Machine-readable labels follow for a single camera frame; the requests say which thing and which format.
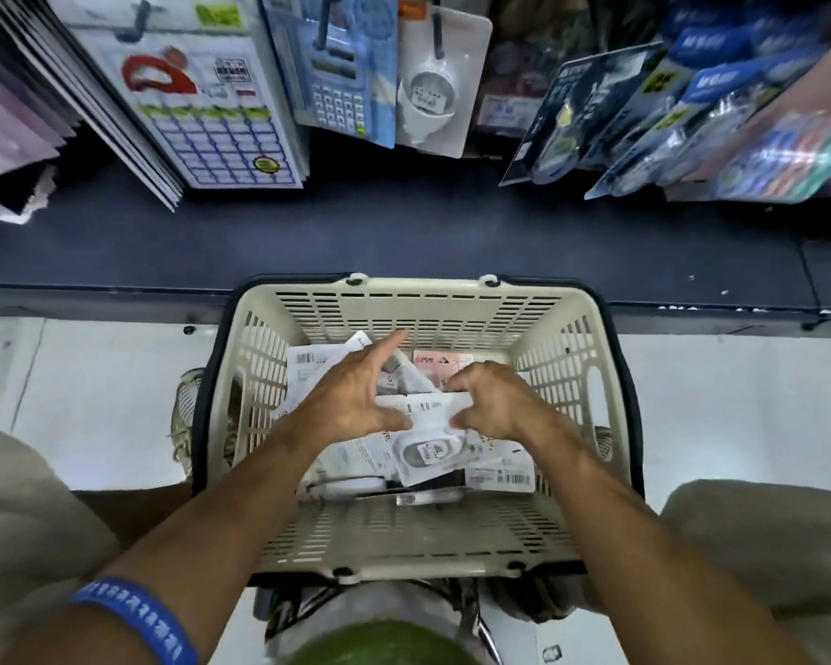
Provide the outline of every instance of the store aisle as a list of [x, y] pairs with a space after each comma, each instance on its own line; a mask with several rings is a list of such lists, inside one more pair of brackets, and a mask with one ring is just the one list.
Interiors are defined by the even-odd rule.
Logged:
[[[0, 319], [0, 428], [37, 448], [76, 489], [181, 478], [166, 437], [175, 385], [205, 364], [212, 327]], [[623, 336], [643, 416], [647, 500], [737, 478], [831, 489], [831, 340]], [[261, 627], [244, 594], [215, 665], [257, 662]], [[488, 618], [499, 617], [489, 612]], [[498, 621], [506, 665], [620, 665], [609, 621], [577, 612]]]

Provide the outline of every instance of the hand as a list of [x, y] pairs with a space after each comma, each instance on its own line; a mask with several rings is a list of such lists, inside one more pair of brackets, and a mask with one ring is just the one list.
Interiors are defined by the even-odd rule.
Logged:
[[483, 436], [518, 441], [529, 449], [549, 428], [579, 438], [571, 419], [546, 403], [510, 366], [476, 362], [446, 383], [450, 392], [470, 392], [474, 405], [457, 413], [450, 424], [476, 429]]
[[406, 337], [405, 331], [395, 332], [344, 357], [284, 419], [306, 428], [321, 448], [374, 432], [409, 429], [409, 416], [376, 405], [378, 372]]

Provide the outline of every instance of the shopping basket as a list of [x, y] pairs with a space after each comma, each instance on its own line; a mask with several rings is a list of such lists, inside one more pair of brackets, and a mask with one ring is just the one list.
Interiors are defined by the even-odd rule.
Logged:
[[[363, 274], [255, 278], [231, 295], [197, 402], [195, 493], [229, 471], [229, 416], [239, 420], [233, 464], [264, 441], [269, 413], [285, 396], [289, 346], [343, 342], [358, 330], [375, 340], [395, 329], [409, 330], [403, 349], [472, 352], [528, 371], [536, 392], [575, 420], [610, 469], [643, 495], [636, 395], [597, 294], [569, 280]], [[416, 507], [393, 497], [301, 502], [252, 583], [293, 582], [290, 574], [296, 582], [355, 583], [584, 573], [541, 473], [537, 485], [528, 495], [470, 492], [461, 502]]]

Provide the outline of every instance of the store shelf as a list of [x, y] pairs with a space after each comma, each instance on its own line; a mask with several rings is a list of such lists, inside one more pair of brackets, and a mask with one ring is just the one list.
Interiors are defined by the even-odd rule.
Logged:
[[652, 192], [586, 203], [586, 176], [498, 189], [504, 167], [484, 159], [331, 135], [314, 147], [305, 191], [193, 193], [176, 213], [121, 163], [86, 155], [32, 223], [0, 223], [0, 309], [202, 316], [252, 275], [361, 271], [578, 278], [644, 317], [662, 306], [718, 318], [817, 310], [798, 234], [762, 206], [666, 204]]

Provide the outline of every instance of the blue wristband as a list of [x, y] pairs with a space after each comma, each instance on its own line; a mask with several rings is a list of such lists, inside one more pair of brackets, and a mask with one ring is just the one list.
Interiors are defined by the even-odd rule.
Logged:
[[104, 578], [83, 586], [71, 602], [103, 606], [138, 632], [164, 665], [197, 665], [197, 651], [175, 616], [134, 583]]

